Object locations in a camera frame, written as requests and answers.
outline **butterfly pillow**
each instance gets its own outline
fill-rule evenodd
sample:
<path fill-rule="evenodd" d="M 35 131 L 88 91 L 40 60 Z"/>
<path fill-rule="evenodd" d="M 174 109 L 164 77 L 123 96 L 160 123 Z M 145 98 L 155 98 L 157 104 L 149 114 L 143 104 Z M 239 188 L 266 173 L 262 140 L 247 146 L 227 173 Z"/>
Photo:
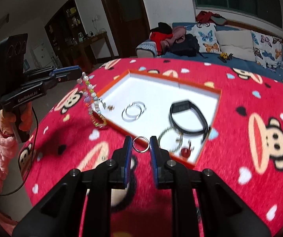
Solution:
<path fill-rule="evenodd" d="M 281 65 L 281 39 L 251 31 L 255 61 L 264 68 L 277 68 Z"/>
<path fill-rule="evenodd" d="M 194 25 L 191 29 L 187 29 L 186 33 L 196 36 L 200 53 L 220 54 L 220 47 L 215 32 L 216 28 L 214 23 L 199 23 Z"/>

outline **table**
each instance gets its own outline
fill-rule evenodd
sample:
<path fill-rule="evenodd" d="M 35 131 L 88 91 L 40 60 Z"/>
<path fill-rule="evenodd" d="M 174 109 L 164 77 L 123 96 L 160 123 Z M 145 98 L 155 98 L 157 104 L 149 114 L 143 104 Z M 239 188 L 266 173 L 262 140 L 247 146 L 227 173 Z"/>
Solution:
<path fill-rule="evenodd" d="M 195 169 L 215 171 L 275 235 L 283 226 L 283 83 L 261 76 L 258 82 L 241 78 L 242 72 L 215 64 L 160 58 L 113 60 L 89 79 L 98 92 L 127 69 L 149 70 L 222 90 Z M 25 184 L 32 205 L 70 169 L 95 168 L 123 145 L 125 137 L 116 130 L 93 126 L 82 88 L 76 85 L 39 124 L 37 155 Z M 34 135 L 25 149 L 33 141 Z M 128 190 L 112 193 L 112 236 L 171 236 L 171 194 L 156 190 L 150 154 L 133 151 L 132 169 Z"/>
<path fill-rule="evenodd" d="M 78 50 L 80 53 L 81 53 L 81 56 L 83 57 L 84 59 L 84 62 L 85 62 L 85 65 L 87 66 L 86 68 L 86 72 L 87 73 L 90 73 L 92 72 L 93 70 L 93 64 L 96 64 L 97 63 L 97 60 L 93 54 L 93 52 L 90 54 L 89 57 L 91 57 L 92 60 L 95 60 L 95 61 L 90 61 L 85 49 L 89 46 L 89 45 L 92 45 L 94 42 L 97 42 L 98 40 L 101 40 L 101 39 L 104 39 L 105 42 L 106 42 L 106 45 L 107 45 L 107 48 L 109 49 L 109 52 L 111 54 L 111 58 L 114 59 L 114 53 L 113 53 L 113 50 L 112 50 L 112 47 L 111 47 L 111 44 L 109 42 L 109 38 L 107 36 L 107 32 L 103 32 L 101 34 L 97 34 L 95 36 L 92 36 L 90 38 L 87 38 L 85 39 L 83 42 L 79 42 L 78 45 L 73 45 L 71 47 L 68 47 L 66 49 L 64 49 L 62 51 L 62 54 L 63 56 L 65 57 L 65 60 L 68 64 L 68 66 L 73 66 L 72 63 L 70 63 L 69 61 L 69 58 L 68 58 L 68 54 L 72 51 L 75 51 L 75 50 Z"/>

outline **door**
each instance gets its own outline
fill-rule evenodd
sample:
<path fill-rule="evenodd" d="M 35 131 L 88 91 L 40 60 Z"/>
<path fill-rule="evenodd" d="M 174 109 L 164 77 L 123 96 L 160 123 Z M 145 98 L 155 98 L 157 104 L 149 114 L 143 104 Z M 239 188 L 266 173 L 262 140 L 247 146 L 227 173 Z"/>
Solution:
<path fill-rule="evenodd" d="M 149 38 L 143 0 L 102 0 L 120 57 L 136 56 L 136 46 Z"/>
<path fill-rule="evenodd" d="M 36 59 L 41 64 L 42 68 L 52 66 L 50 63 L 54 65 L 45 47 L 39 45 L 38 47 L 33 49 L 33 52 L 36 56 Z"/>

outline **window frame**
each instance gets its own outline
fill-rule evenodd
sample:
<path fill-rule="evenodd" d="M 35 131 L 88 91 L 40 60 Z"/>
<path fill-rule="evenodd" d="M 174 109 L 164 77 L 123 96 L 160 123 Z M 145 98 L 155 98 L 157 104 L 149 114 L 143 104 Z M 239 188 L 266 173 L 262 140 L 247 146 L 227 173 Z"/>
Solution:
<path fill-rule="evenodd" d="M 261 19 L 259 18 L 257 15 L 253 14 L 253 13 L 248 13 L 246 11 L 241 11 L 241 10 L 237 10 L 237 9 L 232 9 L 229 7 L 229 0 L 227 0 L 227 8 L 226 7 L 222 7 L 222 6 L 214 6 L 214 5 L 199 5 L 197 0 L 194 0 L 194 3 L 195 3 L 195 9 L 196 10 L 205 10 L 205 9 L 210 9 L 210 10 L 217 10 L 217 11 L 224 11 L 224 12 L 228 12 L 228 13 L 233 13 L 233 14 L 238 14 L 238 15 L 241 15 L 241 16 L 246 16 L 246 17 L 251 17 L 253 18 L 254 20 L 259 20 L 263 23 L 266 23 L 266 24 L 269 24 L 275 28 L 277 28 L 278 30 L 281 30 L 283 31 L 283 26 L 282 27 L 279 27 L 267 20 L 264 20 L 264 19 Z"/>

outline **doorway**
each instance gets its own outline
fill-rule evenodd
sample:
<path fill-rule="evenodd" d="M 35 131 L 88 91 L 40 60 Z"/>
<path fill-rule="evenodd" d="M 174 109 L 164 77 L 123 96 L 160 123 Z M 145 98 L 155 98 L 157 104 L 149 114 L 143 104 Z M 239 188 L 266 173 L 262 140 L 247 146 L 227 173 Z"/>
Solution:
<path fill-rule="evenodd" d="M 120 57 L 136 56 L 136 47 L 149 38 L 143 0 L 102 0 Z"/>

